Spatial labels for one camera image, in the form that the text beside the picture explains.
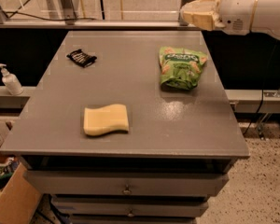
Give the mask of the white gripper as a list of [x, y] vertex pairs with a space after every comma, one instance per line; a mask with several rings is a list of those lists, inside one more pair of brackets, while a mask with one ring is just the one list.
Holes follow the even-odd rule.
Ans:
[[[182, 6], [182, 19], [202, 30], [221, 29], [228, 35], [250, 32], [257, 0], [195, 0]], [[219, 7], [219, 15], [214, 12]]]

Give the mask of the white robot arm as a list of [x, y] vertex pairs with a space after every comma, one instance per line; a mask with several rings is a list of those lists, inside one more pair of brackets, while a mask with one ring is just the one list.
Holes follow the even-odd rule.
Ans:
[[205, 31], [263, 33], [280, 40], [280, 0], [195, 0], [182, 6], [180, 15]]

